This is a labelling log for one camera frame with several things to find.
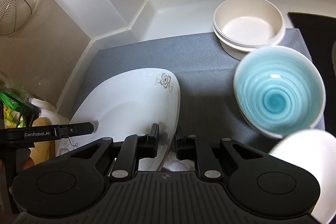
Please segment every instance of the white plastic container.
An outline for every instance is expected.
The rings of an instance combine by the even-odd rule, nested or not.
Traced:
[[[261,47],[279,44],[285,35],[279,9],[267,0],[226,0],[214,14],[213,28],[224,50],[241,60]]]

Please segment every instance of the turquoise ceramic bowl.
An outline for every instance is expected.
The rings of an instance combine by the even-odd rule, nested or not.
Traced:
[[[278,139],[314,128],[326,104],[323,80],[313,63],[282,46],[244,57],[235,72],[234,91],[247,122]]]

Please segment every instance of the round white bowl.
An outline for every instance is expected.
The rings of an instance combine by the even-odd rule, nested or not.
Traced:
[[[326,103],[317,68],[303,54],[283,46],[261,48],[244,57],[234,75],[234,92],[245,119],[277,139],[314,128]]]
[[[270,155],[310,172],[320,184],[320,197],[311,215],[328,224],[336,214],[336,138],[318,129],[306,129],[280,141]]]
[[[241,56],[254,48],[277,45],[285,35],[281,12],[267,0],[226,0],[217,7],[213,26],[218,38],[241,51]]]

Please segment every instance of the gray placemat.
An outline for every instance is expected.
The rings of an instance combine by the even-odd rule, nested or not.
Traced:
[[[280,45],[310,60],[299,29],[286,29]],[[100,50],[80,91],[76,109],[100,83],[139,68],[172,71],[180,84],[179,125],[185,135],[204,136],[210,142],[230,137],[264,152],[278,142],[253,131],[239,112],[233,76],[239,61],[229,56],[214,33],[169,37]],[[317,128],[324,129],[324,118]]]

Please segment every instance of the white plate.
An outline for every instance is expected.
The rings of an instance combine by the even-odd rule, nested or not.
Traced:
[[[269,154],[315,176],[321,192],[311,215],[328,224],[336,214],[336,138],[323,130],[305,129],[280,141]]]
[[[157,157],[140,160],[139,170],[160,170],[174,139],[179,110],[180,86],[169,70],[145,68],[116,75],[97,86],[70,121],[92,122],[95,132],[63,139],[57,155],[102,137],[120,142],[129,135],[148,134],[152,124],[158,123]]]

